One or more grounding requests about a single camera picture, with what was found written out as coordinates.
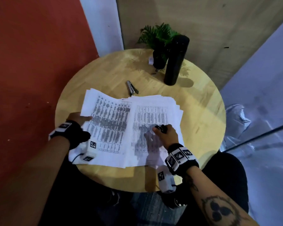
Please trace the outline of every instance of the wooden tabletop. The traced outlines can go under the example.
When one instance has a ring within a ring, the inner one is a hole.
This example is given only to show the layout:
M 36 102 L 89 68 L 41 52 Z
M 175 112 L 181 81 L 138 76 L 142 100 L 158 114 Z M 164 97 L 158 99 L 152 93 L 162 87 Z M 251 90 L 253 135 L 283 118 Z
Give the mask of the wooden tabletop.
M 163 83 L 165 70 L 152 75 L 148 64 L 153 50 L 131 49 L 98 58 L 81 69 L 65 86 L 55 111 L 55 125 L 71 112 L 80 111 L 85 92 L 94 88 L 113 98 L 129 97 L 127 80 L 139 90 L 138 96 L 162 95 L 176 100 L 183 110 L 181 132 L 185 146 L 199 159 L 200 167 L 215 154 L 225 133 L 225 108 L 211 79 L 197 66 L 184 60 L 177 83 Z M 107 187 L 129 192 L 158 191 L 156 171 L 148 166 L 105 167 L 77 165 L 92 180 Z M 177 184 L 181 178 L 175 178 Z

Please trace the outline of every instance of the person's left arm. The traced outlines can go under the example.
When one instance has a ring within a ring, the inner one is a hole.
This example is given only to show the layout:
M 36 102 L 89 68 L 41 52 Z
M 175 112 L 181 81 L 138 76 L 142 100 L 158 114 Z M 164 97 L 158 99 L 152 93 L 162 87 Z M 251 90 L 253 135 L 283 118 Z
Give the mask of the person's left arm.
M 91 117 L 71 113 L 80 126 Z M 0 189 L 0 225 L 38 225 L 47 197 L 69 150 L 69 140 L 53 137 Z

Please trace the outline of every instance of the black thermos bottle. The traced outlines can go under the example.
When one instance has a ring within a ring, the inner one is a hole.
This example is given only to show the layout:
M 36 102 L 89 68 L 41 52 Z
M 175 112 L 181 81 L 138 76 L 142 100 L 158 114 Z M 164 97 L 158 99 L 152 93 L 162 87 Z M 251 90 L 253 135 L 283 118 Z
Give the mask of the black thermos bottle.
M 166 74 L 164 76 L 164 83 L 169 86 L 173 86 L 177 81 L 189 42 L 190 39 L 184 35 L 176 35 L 173 37 L 170 47 L 169 61 L 166 66 Z

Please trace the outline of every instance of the stack of paper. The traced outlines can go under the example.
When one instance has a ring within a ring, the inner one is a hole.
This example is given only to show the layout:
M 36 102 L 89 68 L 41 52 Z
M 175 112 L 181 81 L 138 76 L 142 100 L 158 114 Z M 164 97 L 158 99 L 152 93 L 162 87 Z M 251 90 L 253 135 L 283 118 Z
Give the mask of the stack of paper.
M 171 124 L 184 145 L 180 130 L 183 111 L 171 97 L 153 95 L 115 99 L 95 90 L 87 90 L 82 116 L 92 116 L 83 130 L 97 142 L 97 156 L 91 161 L 76 157 L 86 152 L 82 143 L 69 153 L 74 164 L 92 164 L 111 167 L 160 166 L 168 156 L 152 128 Z

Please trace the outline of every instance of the forearm tattoo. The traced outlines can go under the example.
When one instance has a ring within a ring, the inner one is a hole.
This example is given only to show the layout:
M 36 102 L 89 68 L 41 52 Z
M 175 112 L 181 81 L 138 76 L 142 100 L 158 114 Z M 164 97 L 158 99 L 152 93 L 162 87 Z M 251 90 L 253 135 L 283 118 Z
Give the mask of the forearm tattoo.
M 201 200 L 204 216 L 210 225 L 220 225 L 220 222 L 223 221 L 222 225 L 239 226 L 242 219 L 248 220 L 240 215 L 239 210 L 231 203 L 230 198 L 210 196 Z
M 191 178 L 191 176 L 186 175 L 184 178 L 184 181 L 189 185 L 190 188 L 192 188 L 195 191 L 198 191 L 197 186 L 194 184 L 193 179 Z

